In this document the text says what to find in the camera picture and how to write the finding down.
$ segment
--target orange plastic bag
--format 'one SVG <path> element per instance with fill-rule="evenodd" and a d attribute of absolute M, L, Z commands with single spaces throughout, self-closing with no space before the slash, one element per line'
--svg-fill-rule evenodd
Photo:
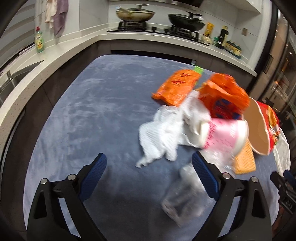
<path fill-rule="evenodd" d="M 250 104 L 248 94 L 227 74 L 213 74 L 199 91 L 212 118 L 240 120 Z"/>
<path fill-rule="evenodd" d="M 159 87 L 156 93 L 152 93 L 152 98 L 179 107 L 200 77 L 201 74 L 191 69 L 178 70 Z"/>

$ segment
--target wall switch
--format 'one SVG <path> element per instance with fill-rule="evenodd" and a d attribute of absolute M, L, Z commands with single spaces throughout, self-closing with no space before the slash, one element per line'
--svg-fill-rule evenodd
<path fill-rule="evenodd" d="M 243 28 L 242 29 L 242 35 L 247 36 L 247 33 L 248 33 L 248 29 Z"/>

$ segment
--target green tag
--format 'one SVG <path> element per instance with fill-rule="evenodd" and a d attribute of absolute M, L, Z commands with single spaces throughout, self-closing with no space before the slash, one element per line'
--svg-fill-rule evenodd
<path fill-rule="evenodd" d="M 202 73 L 203 73 L 203 68 L 198 67 L 198 66 L 195 66 L 193 70 L 194 70 L 195 72 L 199 73 L 199 74 L 202 74 Z"/>

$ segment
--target gas stove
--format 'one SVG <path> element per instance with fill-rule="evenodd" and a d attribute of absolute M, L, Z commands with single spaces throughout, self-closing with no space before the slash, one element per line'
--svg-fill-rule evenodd
<path fill-rule="evenodd" d="M 199 33 L 189 31 L 183 28 L 178 28 L 172 25 L 170 28 L 158 28 L 155 26 L 148 26 L 146 22 L 119 22 L 117 28 L 108 30 L 107 32 L 148 32 L 148 33 L 156 33 L 156 34 L 165 34 L 170 36 L 175 36 L 183 39 L 188 39 L 193 42 L 197 42 L 206 46 L 203 42 L 199 41 Z"/>

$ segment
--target table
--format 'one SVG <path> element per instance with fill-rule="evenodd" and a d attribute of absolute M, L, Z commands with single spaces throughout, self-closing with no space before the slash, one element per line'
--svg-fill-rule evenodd
<path fill-rule="evenodd" d="M 162 158 L 142 169 L 135 163 L 143 156 L 138 128 L 151 121 L 160 106 L 151 93 L 176 70 L 193 67 L 145 56 L 106 55 L 94 60 L 54 106 L 37 140 L 25 180 L 26 225 L 42 178 L 63 180 L 102 152 L 107 156 L 107 168 L 84 205 L 104 236 L 109 241 L 191 241 L 214 201 L 205 201 L 203 215 L 182 228 L 163 212 L 160 203 L 195 148 L 179 146 L 175 162 Z M 197 87 L 211 74 L 205 70 Z M 273 153 L 256 155 L 256 166 L 255 172 L 239 178 L 259 178 L 274 222 L 278 197 L 269 180 L 271 172 L 276 171 Z M 221 235 L 228 232 L 238 201 L 235 198 Z M 64 200 L 60 202 L 70 231 L 78 235 Z"/>

